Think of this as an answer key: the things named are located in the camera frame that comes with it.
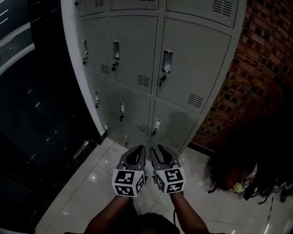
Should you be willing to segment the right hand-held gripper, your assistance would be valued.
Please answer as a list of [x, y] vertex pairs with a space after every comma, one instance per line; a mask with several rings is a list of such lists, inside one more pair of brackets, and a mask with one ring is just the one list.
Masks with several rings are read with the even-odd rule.
[[177, 154], [162, 144], [158, 145], [158, 150], [159, 156], [153, 147], [150, 148], [152, 166], [155, 169], [154, 182], [163, 194], [182, 192], [185, 186], [185, 172], [178, 163]]

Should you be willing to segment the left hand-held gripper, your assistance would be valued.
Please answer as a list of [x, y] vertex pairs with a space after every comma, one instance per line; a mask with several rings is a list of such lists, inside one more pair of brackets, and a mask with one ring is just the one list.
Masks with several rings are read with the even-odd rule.
[[118, 196], [137, 197], [146, 183], [146, 149], [135, 146], [125, 152], [113, 171], [112, 186]]

